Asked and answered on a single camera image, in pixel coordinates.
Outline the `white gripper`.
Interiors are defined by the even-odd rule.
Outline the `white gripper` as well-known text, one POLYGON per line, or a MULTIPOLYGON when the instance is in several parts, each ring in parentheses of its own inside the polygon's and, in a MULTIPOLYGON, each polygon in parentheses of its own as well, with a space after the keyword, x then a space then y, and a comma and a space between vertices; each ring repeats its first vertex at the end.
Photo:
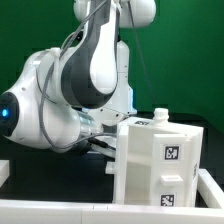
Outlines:
POLYGON ((116 138, 111 136, 97 136, 88 140, 91 149, 104 156, 116 157, 116 138))

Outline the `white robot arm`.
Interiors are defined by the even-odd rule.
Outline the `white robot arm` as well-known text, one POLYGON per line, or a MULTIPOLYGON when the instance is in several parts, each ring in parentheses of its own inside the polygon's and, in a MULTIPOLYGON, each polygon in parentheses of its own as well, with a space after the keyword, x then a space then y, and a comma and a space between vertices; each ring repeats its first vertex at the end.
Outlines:
POLYGON ((58 153, 83 152, 136 113, 128 83, 129 48, 121 28, 149 25, 155 0, 74 0, 80 21, 61 47, 38 51, 0 95, 0 134, 58 153))

